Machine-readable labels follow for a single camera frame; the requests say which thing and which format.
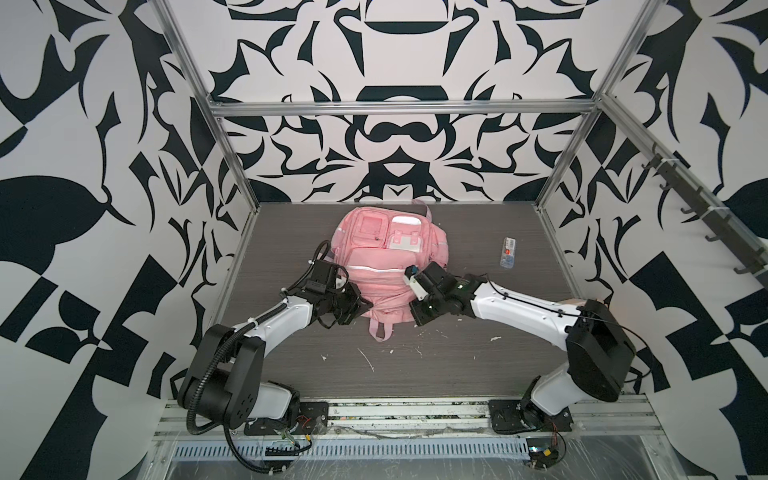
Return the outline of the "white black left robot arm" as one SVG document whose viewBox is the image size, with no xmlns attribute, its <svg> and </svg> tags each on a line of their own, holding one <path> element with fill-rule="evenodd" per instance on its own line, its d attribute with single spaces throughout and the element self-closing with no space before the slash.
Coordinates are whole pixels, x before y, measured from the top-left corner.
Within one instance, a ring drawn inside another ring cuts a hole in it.
<svg viewBox="0 0 768 480">
<path fill-rule="evenodd" d="M 372 307 L 344 267 L 317 259 L 295 284 L 282 290 L 272 308 L 234 327 L 210 327 L 177 395 L 186 410 L 187 431 L 202 435 L 217 427 L 236 430 L 251 421 L 292 429 L 300 413 L 300 394 L 264 382 L 264 360 L 291 335 L 326 316 L 333 326 L 347 325 Z"/>
</svg>

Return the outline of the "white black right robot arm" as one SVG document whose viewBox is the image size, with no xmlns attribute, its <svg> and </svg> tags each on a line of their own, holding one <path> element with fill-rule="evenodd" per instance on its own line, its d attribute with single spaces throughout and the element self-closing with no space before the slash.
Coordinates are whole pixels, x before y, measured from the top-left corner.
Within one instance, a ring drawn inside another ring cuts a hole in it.
<svg viewBox="0 0 768 480">
<path fill-rule="evenodd" d="M 565 352 L 566 362 L 535 377 L 521 399 L 490 401 L 495 433 L 553 431 L 568 424 L 569 409 L 578 402 L 619 399 L 637 350 L 603 303 L 546 301 L 484 276 L 457 277 L 435 262 L 407 267 L 404 280 L 416 296 L 410 310 L 419 326 L 445 314 L 463 315 L 510 326 Z"/>
</svg>

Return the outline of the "pink student backpack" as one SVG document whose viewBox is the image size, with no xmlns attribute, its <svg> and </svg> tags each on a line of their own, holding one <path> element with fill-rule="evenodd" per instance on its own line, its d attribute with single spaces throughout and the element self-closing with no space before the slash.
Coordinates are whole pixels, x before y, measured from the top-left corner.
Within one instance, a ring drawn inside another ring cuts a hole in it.
<svg viewBox="0 0 768 480">
<path fill-rule="evenodd" d="M 362 297 L 372 303 L 364 314 L 369 334 L 388 340 L 396 324 L 414 320 L 410 302 L 417 299 L 405 279 L 411 266 L 422 270 L 449 261 L 446 232 L 423 214 L 380 207 L 357 207 L 347 213 L 331 240 L 334 261 L 345 267 Z"/>
</svg>

